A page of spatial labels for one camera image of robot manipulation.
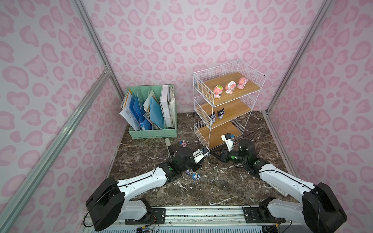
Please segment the pink bow My Melody figurine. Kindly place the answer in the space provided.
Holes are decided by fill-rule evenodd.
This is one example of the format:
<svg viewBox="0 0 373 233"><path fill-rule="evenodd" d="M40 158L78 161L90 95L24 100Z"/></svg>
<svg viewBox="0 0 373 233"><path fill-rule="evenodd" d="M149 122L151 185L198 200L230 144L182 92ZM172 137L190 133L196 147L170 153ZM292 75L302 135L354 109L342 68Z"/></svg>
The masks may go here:
<svg viewBox="0 0 373 233"><path fill-rule="evenodd" d="M241 77L238 81L237 88L244 89L249 79L247 77Z"/></svg>

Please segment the green hat pink figurine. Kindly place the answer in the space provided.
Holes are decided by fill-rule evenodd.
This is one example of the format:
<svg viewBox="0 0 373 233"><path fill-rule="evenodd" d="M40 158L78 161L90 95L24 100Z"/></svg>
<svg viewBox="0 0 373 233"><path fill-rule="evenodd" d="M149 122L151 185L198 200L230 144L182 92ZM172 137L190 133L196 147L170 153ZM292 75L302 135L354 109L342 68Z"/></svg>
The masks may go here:
<svg viewBox="0 0 373 233"><path fill-rule="evenodd" d="M222 92L223 92L223 87L221 85L217 85L215 86L214 90L213 90L213 93L214 93L214 98L215 99L218 99L221 97L222 95Z"/></svg>

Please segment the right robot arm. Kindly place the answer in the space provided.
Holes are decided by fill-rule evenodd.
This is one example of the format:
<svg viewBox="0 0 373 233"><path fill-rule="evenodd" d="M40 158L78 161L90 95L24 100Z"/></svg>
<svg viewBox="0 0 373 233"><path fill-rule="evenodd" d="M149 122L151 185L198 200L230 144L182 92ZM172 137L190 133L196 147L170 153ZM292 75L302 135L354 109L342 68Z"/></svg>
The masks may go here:
<svg viewBox="0 0 373 233"><path fill-rule="evenodd" d="M295 203L274 197L266 198L259 204L258 214L262 220L285 218L308 226L314 233L334 233L347 220L347 214L332 189L325 183L313 184L294 177L258 158L253 142L247 138L238 142L239 149L230 134L223 135L226 148L220 153L224 163L242 164L252 176L269 184L283 196L291 195Z"/></svg>

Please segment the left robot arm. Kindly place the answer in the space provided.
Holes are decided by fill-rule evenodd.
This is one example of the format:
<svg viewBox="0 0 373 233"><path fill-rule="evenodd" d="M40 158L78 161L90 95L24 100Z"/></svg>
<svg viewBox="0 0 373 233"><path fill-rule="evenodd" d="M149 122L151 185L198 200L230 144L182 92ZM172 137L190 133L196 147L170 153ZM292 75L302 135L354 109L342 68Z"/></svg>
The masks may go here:
<svg viewBox="0 0 373 233"><path fill-rule="evenodd" d="M145 199L132 199L179 179L187 170L196 172L209 154L207 147L197 151L181 147L174 157L168 158L150 172L119 181L113 177L106 178L85 203L92 227L99 232L118 219L149 222L153 214L150 204Z"/></svg>

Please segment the blue Doraemon figurine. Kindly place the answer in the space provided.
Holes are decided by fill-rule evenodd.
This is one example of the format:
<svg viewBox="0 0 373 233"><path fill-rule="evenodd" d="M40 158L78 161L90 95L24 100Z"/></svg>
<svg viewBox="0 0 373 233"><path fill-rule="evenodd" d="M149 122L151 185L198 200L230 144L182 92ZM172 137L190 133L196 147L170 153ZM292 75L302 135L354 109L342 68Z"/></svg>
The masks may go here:
<svg viewBox="0 0 373 233"><path fill-rule="evenodd" d="M195 181L196 181L196 180L199 180L200 177L201 177L200 174L197 174L197 173L194 173L194 174L192 175L192 179L195 180Z"/></svg>

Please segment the white hood My Melody figurine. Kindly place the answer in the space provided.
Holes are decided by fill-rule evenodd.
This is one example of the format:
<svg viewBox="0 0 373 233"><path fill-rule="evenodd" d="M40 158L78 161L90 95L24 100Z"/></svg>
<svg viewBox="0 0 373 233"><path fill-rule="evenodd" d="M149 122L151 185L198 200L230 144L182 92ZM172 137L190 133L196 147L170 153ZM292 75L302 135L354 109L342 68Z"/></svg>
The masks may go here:
<svg viewBox="0 0 373 233"><path fill-rule="evenodd" d="M236 82L230 81L226 86L225 86L225 93L226 94L232 94L235 87L237 86Z"/></svg>

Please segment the small black Kuromi figurine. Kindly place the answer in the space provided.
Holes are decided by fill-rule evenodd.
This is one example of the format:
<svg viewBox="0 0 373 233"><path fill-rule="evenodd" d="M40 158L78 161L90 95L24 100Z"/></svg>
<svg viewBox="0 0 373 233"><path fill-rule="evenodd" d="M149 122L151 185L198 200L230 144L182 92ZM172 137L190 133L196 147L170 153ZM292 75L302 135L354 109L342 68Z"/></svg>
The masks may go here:
<svg viewBox="0 0 373 233"><path fill-rule="evenodd" d="M211 123L213 124L216 121L216 117L217 117L215 111L209 117L211 119Z"/></svg>

